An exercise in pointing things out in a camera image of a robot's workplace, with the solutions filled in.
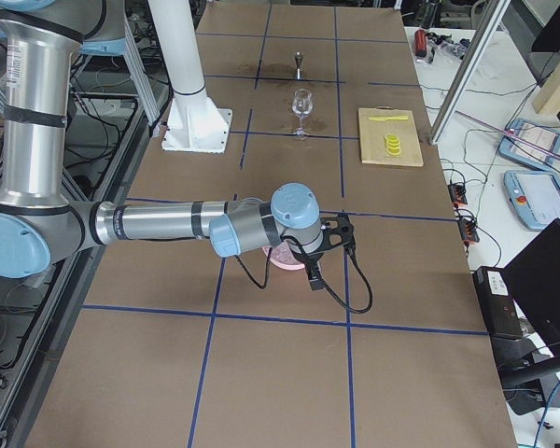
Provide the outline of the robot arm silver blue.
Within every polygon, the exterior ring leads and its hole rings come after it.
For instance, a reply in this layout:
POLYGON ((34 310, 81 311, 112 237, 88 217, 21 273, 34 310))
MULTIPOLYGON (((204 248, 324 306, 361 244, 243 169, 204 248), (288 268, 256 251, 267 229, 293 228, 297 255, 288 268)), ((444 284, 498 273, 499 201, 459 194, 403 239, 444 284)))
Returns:
POLYGON ((126 16, 120 1, 0 1, 7 36, 0 276, 23 278, 76 252, 117 241, 206 240, 222 258, 288 243, 312 289, 335 247, 355 251, 345 214, 324 217, 300 183, 268 202, 168 203, 155 206, 67 200, 61 192, 69 78, 80 50, 121 54, 126 16))

